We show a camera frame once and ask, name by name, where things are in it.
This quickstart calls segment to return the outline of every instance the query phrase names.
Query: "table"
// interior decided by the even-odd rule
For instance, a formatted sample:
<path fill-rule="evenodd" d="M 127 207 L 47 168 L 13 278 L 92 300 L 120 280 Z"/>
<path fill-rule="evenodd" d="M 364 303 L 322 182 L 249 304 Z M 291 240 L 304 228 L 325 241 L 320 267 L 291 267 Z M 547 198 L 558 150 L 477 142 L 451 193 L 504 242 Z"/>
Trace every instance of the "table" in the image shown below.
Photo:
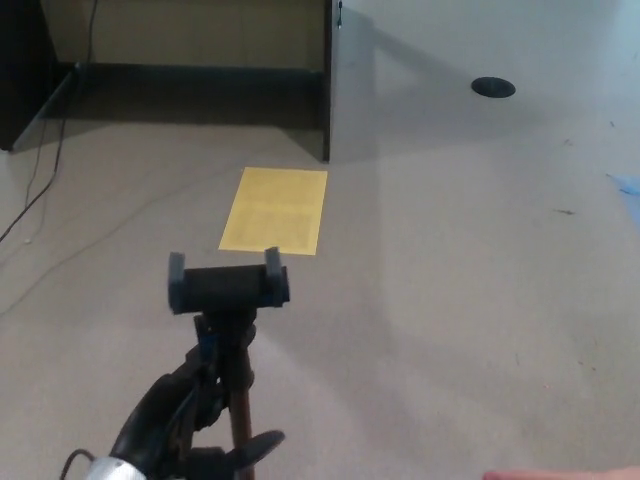
<path fill-rule="evenodd" d="M 317 1 L 323 6 L 319 69 L 97 62 L 71 118 L 313 130 L 320 134 L 313 153 L 328 162 L 342 2 Z M 56 88 L 76 75 L 74 63 L 57 53 L 39 0 L 0 2 L 0 149 L 12 150 Z"/>

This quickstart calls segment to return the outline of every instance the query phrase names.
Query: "wall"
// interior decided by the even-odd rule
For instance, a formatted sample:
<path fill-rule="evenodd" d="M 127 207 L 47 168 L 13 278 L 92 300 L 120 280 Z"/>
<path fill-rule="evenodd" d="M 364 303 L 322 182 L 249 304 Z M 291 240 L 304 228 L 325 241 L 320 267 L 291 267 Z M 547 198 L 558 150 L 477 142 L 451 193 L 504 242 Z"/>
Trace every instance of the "wall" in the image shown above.
<path fill-rule="evenodd" d="M 98 0 L 93 60 L 322 70 L 324 0 Z M 42 0 L 58 58 L 86 57 L 92 0 Z"/>

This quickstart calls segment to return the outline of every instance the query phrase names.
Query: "black cable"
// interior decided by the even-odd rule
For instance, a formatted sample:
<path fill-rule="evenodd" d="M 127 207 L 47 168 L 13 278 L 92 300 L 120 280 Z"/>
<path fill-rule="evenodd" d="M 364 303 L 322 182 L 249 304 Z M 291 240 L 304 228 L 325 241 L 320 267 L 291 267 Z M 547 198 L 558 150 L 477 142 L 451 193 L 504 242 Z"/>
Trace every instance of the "black cable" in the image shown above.
<path fill-rule="evenodd" d="M 11 222 L 9 224 L 7 229 L 0 236 L 0 243 L 2 243 L 5 240 L 5 238 L 7 238 L 9 236 L 9 233 L 11 233 L 11 230 L 13 230 L 13 228 L 18 223 L 20 223 L 20 220 L 22 220 L 22 218 L 27 214 L 27 212 L 29 210 L 31 210 L 31 207 L 33 207 L 37 203 L 37 201 L 40 200 L 40 198 L 45 193 L 47 193 L 47 190 L 49 190 L 49 188 L 51 188 L 51 185 L 53 185 L 53 182 L 56 179 L 56 176 L 58 174 L 58 170 L 60 168 L 60 159 L 61 159 L 61 155 L 62 155 L 62 145 L 64 144 L 64 133 L 65 133 L 65 129 L 67 127 L 67 119 L 69 118 L 69 109 L 70 109 L 71 105 L 73 105 L 73 103 L 76 101 L 76 99 L 80 95 L 80 92 L 84 88 L 84 84 L 85 84 L 86 79 L 87 79 L 87 73 L 88 73 L 88 70 L 89 70 L 89 64 L 91 63 L 91 51 L 93 50 L 93 25 L 95 23 L 97 10 L 98 10 L 98 0 L 93 0 L 93 6 L 91 8 L 91 16 L 89 17 L 89 39 L 88 39 L 88 42 L 87 42 L 88 43 L 88 45 L 87 45 L 87 57 L 86 57 L 84 65 L 82 67 L 83 70 L 80 73 L 80 80 L 78 81 L 78 85 L 76 87 L 76 90 L 75 90 L 73 96 L 69 99 L 69 101 L 65 105 L 63 113 L 62 113 L 62 123 L 60 125 L 60 136 L 58 137 L 58 149 L 56 151 L 56 157 L 55 157 L 55 161 L 53 163 L 53 172 L 51 173 L 51 177 L 49 178 L 49 181 L 46 183 L 46 185 L 42 188 L 40 193 L 38 193 L 35 197 L 33 197 L 33 200 L 28 202 L 27 205 L 22 210 L 22 212 L 20 212 L 18 214 L 18 216 L 15 218 L 15 220 L 13 220 L 13 222 Z"/>
<path fill-rule="evenodd" d="M 67 457 L 67 461 L 64 462 L 64 467 L 62 467 L 62 471 L 60 472 L 60 480 L 65 480 L 67 478 L 73 461 L 79 456 L 87 458 L 90 462 L 93 462 L 96 459 L 95 455 L 93 455 L 93 453 L 88 450 L 85 450 L 83 448 L 74 450 L 73 452 L 71 452 L 71 455 Z"/>

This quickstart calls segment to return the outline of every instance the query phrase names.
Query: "yellow paper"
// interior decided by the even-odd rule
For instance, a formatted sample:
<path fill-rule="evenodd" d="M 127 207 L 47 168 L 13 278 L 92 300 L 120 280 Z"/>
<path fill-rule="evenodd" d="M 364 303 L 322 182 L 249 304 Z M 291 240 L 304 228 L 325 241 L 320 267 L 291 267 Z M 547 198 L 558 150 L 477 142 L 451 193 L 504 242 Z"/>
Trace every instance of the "yellow paper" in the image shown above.
<path fill-rule="evenodd" d="M 327 172 L 245 168 L 220 250 L 315 255 Z"/>

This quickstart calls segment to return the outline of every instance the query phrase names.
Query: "blue object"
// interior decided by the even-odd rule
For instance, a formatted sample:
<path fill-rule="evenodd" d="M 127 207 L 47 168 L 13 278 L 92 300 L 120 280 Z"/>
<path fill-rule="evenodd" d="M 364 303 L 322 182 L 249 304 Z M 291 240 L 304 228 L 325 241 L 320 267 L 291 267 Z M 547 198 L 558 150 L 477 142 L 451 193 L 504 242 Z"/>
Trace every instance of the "blue object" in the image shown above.
<path fill-rule="evenodd" d="M 640 228 L 640 177 L 609 175 L 615 182 L 624 202 L 627 204 L 631 218 Z"/>

